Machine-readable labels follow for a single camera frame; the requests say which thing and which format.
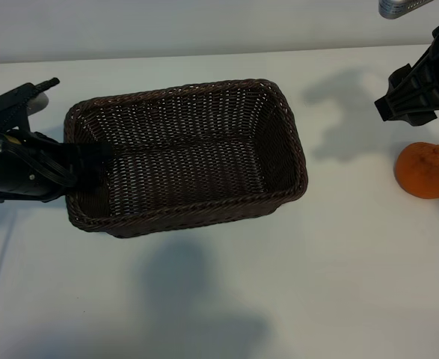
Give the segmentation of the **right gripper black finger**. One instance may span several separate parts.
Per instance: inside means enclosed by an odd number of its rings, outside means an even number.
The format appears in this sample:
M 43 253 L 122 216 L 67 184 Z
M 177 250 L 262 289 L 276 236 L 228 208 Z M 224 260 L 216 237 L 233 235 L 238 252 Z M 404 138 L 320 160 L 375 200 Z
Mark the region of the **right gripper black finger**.
M 386 94 L 375 101 L 383 121 L 409 121 L 409 115 L 434 111 L 429 98 L 434 88 L 433 78 L 423 67 L 407 64 L 394 71 L 388 79 Z
M 434 111 L 418 112 L 409 115 L 409 123 L 412 126 L 424 126 L 436 118 Z

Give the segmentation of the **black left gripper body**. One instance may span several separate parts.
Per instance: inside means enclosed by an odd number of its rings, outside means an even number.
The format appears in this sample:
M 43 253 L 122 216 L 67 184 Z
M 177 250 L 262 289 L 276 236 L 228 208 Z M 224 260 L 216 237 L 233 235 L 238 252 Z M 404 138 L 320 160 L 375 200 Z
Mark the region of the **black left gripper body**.
M 76 176 L 61 145 L 39 132 L 0 133 L 0 203 L 45 203 L 75 187 Z

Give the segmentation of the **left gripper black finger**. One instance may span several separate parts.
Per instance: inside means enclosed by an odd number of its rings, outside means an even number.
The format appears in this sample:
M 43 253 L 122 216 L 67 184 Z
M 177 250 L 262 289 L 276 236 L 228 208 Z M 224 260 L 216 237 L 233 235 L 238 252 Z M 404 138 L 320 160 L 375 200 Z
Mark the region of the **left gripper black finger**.
M 101 165 L 113 156 L 110 144 L 62 144 L 71 165 Z
M 105 166 L 93 165 L 74 168 L 76 188 L 96 188 L 102 186 L 105 180 Z

